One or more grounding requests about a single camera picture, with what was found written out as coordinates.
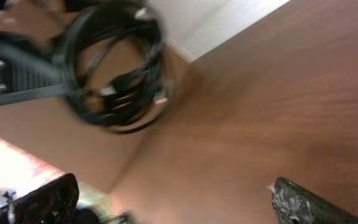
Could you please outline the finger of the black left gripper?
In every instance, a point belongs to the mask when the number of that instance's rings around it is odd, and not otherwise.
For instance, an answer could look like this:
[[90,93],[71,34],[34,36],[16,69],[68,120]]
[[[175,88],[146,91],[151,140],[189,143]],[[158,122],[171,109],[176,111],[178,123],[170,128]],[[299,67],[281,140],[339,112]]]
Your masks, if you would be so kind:
[[0,106],[69,92],[50,52],[25,35],[0,31]]

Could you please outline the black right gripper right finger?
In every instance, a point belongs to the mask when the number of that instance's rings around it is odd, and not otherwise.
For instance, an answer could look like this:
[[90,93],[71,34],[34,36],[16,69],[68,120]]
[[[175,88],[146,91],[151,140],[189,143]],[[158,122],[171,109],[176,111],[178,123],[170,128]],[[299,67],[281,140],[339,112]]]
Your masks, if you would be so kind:
[[358,217],[290,179],[271,186],[272,207],[279,224],[358,224]]

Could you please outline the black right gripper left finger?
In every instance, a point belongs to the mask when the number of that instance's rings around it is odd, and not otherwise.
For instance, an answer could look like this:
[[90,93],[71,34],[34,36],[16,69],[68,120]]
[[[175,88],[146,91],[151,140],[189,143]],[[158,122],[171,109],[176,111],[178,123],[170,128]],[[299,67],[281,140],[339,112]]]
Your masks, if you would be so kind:
[[6,204],[0,208],[0,224],[70,223],[79,199],[78,182],[74,174],[64,174],[53,181],[14,198],[5,191]]

